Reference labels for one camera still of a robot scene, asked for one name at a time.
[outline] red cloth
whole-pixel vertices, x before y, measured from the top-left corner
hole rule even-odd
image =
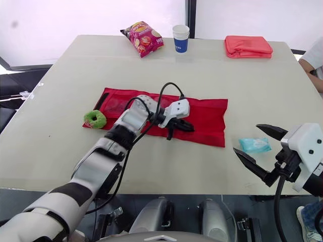
[[[158,101],[159,94],[147,93],[136,90],[118,90],[112,88],[105,88],[101,98],[97,102],[94,110],[100,110],[106,116],[106,125],[103,127],[109,130],[118,117],[124,111],[126,103],[130,98],[145,94],[152,99]],[[160,106],[167,107],[172,102],[178,100],[178,96],[163,95]],[[194,125],[194,132],[184,132],[181,130],[174,130],[174,138],[180,140],[191,141],[195,143],[225,146],[224,138],[224,113],[227,110],[227,99],[204,99],[198,100],[195,98],[187,98],[190,103],[190,115],[184,118],[186,121]],[[167,137],[167,129],[161,129],[154,126],[148,132],[149,135]]]
[[[227,36],[224,40],[230,58],[271,58],[273,49],[261,36]]]

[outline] person's shoe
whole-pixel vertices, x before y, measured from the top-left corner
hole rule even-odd
[[[315,232],[310,232],[308,231],[308,229],[306,228],[304,221],[303,221],[303,217],[302,217],[302,210],[303,210],[303,206],[298,207],[296,210],[296,216],[297,219],[302,227],[302,233],[303,233],[303,240],[304,242],[322,242],[322,237],[321,235],[319,235],[318,233]]]

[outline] snack bag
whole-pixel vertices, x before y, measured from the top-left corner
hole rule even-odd
[[[164,45],[163,38],[148,24],[141,21],[127,29],[120,30],[140,53],[140,57],[148,55]]]

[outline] paper cup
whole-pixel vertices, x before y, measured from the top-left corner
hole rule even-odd
[[[175,50],[179,53],[187,51],[188,36],[190,28],[186,25],[176,25],[173,27]]]

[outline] white table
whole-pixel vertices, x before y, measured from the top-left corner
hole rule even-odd
[[[229,99],[226,148],[145,136],[131,152],[119,192],[274,194],[276,185],[268,188],[247,170],[232,147],[239,138],[266,137],[256,124],[323,127],[322,99],[287,44],[271,42],[271,59],[230,59],[222,40],[190,39],[185,54],[174,51],[172,39],[164,41],[164,48],[140,58],[125,37],[77,37],[0,135],[0,187],[46,191],[66,183],[105,134],[82,128],[104,87],[157,93],[173,81],[189,97]],[[254,155],[267,170],[281,148],[270,143],[272,151]],[[283,194],[297,193],[287,183]]]

